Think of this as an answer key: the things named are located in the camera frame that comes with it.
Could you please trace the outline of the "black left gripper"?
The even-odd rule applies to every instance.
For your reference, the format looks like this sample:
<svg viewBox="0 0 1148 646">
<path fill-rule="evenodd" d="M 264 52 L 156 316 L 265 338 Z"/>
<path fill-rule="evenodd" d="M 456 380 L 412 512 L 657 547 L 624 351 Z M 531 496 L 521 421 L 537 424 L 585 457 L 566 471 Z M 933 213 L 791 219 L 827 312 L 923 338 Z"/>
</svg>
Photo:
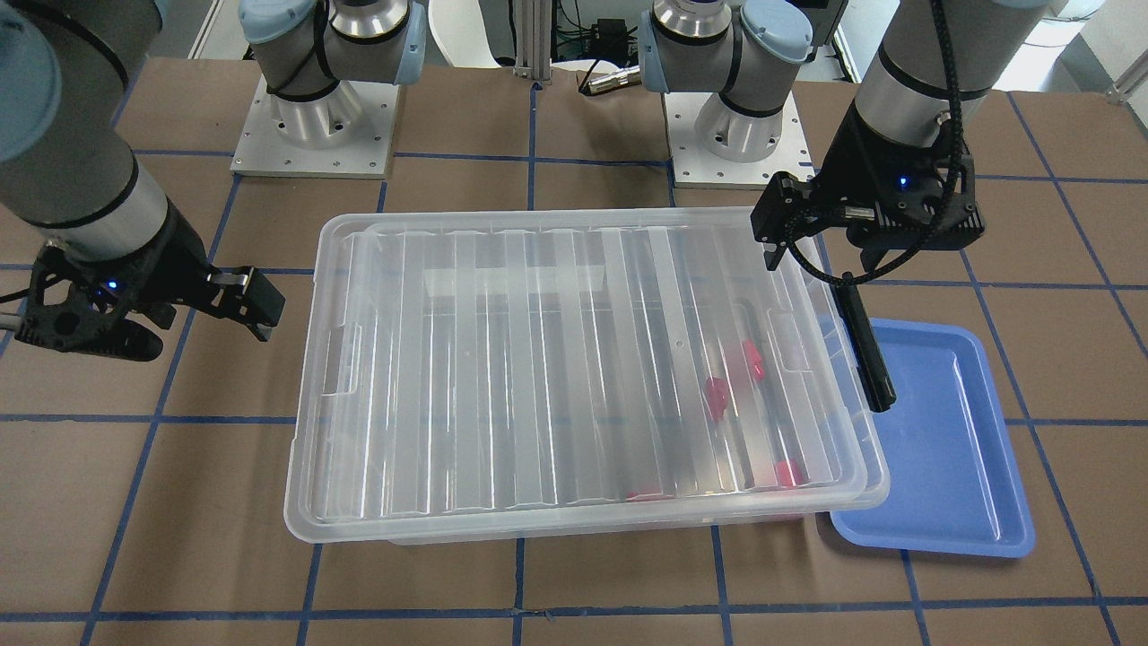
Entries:
<svg viewBox="0 0 1148 646">
<path fill-rule="evenodd" d="M 797 240 L 831 228 L 835 216 L 850 244 L 864 252 L 907 249 L 929 229 L 951 173 L 956 178 L 951 202 L 923 249 L 954 252 L 971 246 L 987 225 L 975 195 L 971 151 L 963 143 L 954 164 L 952 142 L 947 120 L 932 142 L 916 147 L 878 135 L 858 116 L 844 118 L 813 181 L 776 172 L 752 209 L 766 268 L 778 268 Z"/>
</svg>

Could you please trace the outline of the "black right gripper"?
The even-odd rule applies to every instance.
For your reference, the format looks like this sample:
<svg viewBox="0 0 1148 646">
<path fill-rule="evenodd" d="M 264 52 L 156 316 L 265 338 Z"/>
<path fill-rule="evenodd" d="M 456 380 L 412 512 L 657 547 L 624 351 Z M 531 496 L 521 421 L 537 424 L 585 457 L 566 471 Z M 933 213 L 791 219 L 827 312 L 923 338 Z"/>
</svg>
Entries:
<svg viewBox="0 0 1148 646">
<path fill-rule="evenodd" d="M 239 322 L 269 342 L 286 299 L 254 266 L 216 273 L 196 229 L 168 205 L 160 233 L 126 257 L 73 260 L 60 247 L 42 247 L 13 338 L 60 353 L 152 361 L 163 342 L 131 314 L 168 330 L 176 306 L 208 303 L 214 318 Z"/>
</svg>

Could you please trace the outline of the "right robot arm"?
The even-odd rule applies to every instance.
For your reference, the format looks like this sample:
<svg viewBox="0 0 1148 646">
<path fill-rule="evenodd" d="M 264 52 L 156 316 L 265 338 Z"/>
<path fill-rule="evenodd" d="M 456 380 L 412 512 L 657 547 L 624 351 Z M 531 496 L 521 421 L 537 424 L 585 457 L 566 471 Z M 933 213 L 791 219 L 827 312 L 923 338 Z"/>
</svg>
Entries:
<svg viewBox="0 0 1148 646">
<path fill-rule="evenodd" d="M 253 266 L 214 266 L 205 244 L 113 118 L 169 1 L 3 1 L 3 207 L 44 244 L 16 342 L 152 361 L 177 308 L 266 342 L 284 295 Z M 422 76 L 417 1 L 242 1 L 262 75 L 235 151 L 247 176 L 382 176 L 396 89 Z"/>
</svg>

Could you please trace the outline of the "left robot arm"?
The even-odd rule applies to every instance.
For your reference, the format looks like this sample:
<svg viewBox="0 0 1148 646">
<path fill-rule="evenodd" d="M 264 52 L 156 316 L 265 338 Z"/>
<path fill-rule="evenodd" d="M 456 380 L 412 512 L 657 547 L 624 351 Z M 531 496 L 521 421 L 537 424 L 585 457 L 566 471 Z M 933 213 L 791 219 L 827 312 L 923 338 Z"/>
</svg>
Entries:
<svg viewBox="0 0 1148 646">
<path fill-rule="evenodd" d="M 983 236 L 965 129 L 1045 16 L 1045 1 L 895 1 L 870 60 L 845 1 L 653 1 L 635 28 L 649 91 L 707 98 L 697 131 L 713 155 L 767 158 L 779 145 L 798 71 L 824 44 L 858 78 L 817 171 L 773 171 L 751 213 L 768 268 L 843 229 L 870 281 L 917 252 L 955 252 Z"/>
</svg>

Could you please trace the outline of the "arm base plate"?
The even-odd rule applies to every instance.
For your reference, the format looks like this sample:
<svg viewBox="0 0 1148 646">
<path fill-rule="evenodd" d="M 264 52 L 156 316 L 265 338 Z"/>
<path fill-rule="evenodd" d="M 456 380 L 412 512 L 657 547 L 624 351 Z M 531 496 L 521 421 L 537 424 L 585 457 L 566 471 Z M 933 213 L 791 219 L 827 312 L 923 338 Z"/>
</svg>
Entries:
<svg viewBox="0 0 1148 646">
<path fill-rule="evenodd" d="M 793 94 L 766 118 L 734 112 L 704 92 L 664 94 L 664 111 L 678 188 L 763 189 L 779 171 L 801 181 L 815 176 Z"/>
<path fill-rule="evenodd" d="M 341 81 L 327 98 L 290 102 L 259 79 L 230 170 L 266 179 L 383 180 L 401 98 L 391 84 Z"/>
</svg>

